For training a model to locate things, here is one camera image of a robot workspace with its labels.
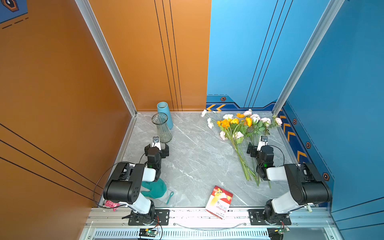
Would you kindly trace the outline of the orange flower bunch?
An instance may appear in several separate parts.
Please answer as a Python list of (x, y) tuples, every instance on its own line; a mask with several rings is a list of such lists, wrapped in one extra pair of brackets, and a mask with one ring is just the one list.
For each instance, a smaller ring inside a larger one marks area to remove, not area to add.
[(237, 137), (234, 140), (250, 138), (253, 133), (253, 120), (242, 114), (237, 114), (236, 118), (240, 120), (240, 128), (237, 132)]

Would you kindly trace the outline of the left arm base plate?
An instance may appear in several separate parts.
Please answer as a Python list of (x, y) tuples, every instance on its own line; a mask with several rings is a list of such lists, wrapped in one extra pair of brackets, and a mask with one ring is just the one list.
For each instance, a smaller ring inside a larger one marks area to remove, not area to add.
[(168, 226), (170, 220), (170, 210), (155, 209), (147, 215), (140, 215), (131, 211), (128, 215), (129, 226)]

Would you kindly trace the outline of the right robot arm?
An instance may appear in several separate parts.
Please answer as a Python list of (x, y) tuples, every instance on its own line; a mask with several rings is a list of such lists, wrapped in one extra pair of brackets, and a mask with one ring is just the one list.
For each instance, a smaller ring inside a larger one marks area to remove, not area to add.
[(249, 143), (247, 153), (256, 159), (256, 172), (263, 181), (286, 181), (289, 191), (268, 200), (263, 209), (249, 210), (252, 225), (290, 225), (290, 213), (300, 208), (332, 200), (332, 191), (316, 166), (310, 163), (274, 166), (274, 148), (271, 145), (254, 146)]

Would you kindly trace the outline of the pink peony flower stem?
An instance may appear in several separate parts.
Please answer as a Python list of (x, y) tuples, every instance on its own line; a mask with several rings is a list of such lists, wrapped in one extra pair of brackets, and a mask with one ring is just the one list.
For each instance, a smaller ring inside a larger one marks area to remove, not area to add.
[(259, 177), (257, 177), (257, 175), (255, 174), (255, 171), (253, 171), (249, 167), (249, 165), (246, 161), (244, 152), (242, 150), (242, 143), (245, 139), (244, 135), (241, 132), (234, 132), (233, 134), (231, 134), (228, 131), (221, 131), (219, 133), (219, 135), (223, 141), (228, 140), (232, 144), (232, 146), (233, 146), (234, 150), (236, 151), (236, 154), (239, 158), (239, 162), (241, 164), (241, 168), (243, 170), (245, 179), (247, 181), (254, 180), (256, 182), (257, 186), (259, 186), (261, 183), (261, 180)]

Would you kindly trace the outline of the cream white rose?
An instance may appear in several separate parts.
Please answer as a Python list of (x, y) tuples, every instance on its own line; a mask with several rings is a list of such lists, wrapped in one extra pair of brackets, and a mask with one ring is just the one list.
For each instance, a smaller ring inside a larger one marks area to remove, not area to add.
[(234, 115), (224, 115), (221, 121), (221, 138), (223, 140), (235, 139), (240, 128), (240, 120)]

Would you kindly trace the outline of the white ranunculus flower stem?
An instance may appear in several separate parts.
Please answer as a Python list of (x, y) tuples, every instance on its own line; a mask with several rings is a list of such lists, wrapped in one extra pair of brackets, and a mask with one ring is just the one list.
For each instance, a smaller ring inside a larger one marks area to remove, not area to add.
[(217, 125), (217, 122), (220, 121), (220, 116), (215, 111), (208, 111), (207, 109), (204, 109), (201, 112), (201, 118), (206, 120), (207, 126), (212, 130), (214, 126)]

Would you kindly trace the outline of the red and white box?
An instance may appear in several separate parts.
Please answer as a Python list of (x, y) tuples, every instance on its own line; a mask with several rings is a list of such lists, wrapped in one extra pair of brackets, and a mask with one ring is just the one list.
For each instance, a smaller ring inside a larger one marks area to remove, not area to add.
[(224, 190), (222, 187), (215, 186), (205, 210), (213, 216), (224, 220), (233, 200), (233, 193)]

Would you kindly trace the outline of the green rubber glove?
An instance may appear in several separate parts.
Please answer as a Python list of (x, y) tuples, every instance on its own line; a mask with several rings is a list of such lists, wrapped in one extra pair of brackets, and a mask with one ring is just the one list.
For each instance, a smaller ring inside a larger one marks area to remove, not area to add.
[(147, 198), (159, 200), (166, 205), (174, 195), (174, 192), (167, 188), (162, 179), (158, 179), (156, 182), (142, 182), (141, 193)]

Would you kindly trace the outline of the clear glass vase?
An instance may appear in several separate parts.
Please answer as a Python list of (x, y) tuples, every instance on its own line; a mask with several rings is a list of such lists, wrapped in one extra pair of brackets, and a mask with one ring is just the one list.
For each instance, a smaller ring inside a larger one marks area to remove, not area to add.
[(157, 128), (157, 134), (161, 143), (169, 143), (172, 140), (171, 131), (167, 125), (168, 117), (162, 113), (156, 113), (152, 117), (152, 123)]

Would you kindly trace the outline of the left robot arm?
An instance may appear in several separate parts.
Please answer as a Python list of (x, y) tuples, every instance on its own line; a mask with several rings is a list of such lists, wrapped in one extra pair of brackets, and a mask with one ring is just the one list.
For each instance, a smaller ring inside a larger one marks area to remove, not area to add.
[(160, 224), (154, 200), (168, 203), (173, 195), (160, 178), (162, 160), (170, 155), (167, 144), (152, 143), (145, 147), (148, 160), (143, 164), (119, 162), (103, 191), (106, 201), (132, 210), (128, 218), (142, 225)]

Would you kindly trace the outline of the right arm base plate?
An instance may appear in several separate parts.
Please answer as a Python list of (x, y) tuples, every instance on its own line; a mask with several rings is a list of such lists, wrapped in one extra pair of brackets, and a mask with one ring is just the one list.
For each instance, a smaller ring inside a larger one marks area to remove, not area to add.
[(248, 214), (252, 226), (290, 226), (292, 224), (288, 214), (276, 214), (274, 211), (267, 213), (266, 210), (262, 209), (250, 209)]

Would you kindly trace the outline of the pink snack packet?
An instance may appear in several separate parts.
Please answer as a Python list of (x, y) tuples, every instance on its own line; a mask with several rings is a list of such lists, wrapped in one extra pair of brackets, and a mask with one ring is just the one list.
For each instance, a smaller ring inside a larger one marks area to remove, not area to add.
[(117, 209), (120, 206), (119, 203), (114, 203), (112, 201), (105, 201), (104, 205), (105, 205), (105, 207), (113, 209), (113, 210)]

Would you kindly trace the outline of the green circuit board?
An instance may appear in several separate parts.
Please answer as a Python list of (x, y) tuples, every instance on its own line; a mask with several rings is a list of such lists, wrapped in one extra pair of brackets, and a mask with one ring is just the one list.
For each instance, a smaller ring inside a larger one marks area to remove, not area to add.
[(144, 240), (151, 240), (155, 239), (159, 234), (158, 230), (155, 229), (140, 229), (139, 231), (139, 239), (144, 239)]

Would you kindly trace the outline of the teal cylindrical vase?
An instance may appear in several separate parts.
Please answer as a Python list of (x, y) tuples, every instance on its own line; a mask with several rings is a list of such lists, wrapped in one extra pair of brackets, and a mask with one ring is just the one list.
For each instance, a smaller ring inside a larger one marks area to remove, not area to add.
[(160, 102), (157, 104), (158, 113), (165, 114), (168, 117), (167, 125), (171, 130), (174, 126), (171, 111), (167, 102)]

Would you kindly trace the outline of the right circuit board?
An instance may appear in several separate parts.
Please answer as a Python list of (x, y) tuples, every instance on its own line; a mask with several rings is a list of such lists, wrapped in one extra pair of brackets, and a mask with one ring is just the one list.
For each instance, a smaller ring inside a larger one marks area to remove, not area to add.
[(289, 231), (290, 228), (288, 227), (268, 228), (268, 235), (270, 240), (283, 240), (284, 234)]

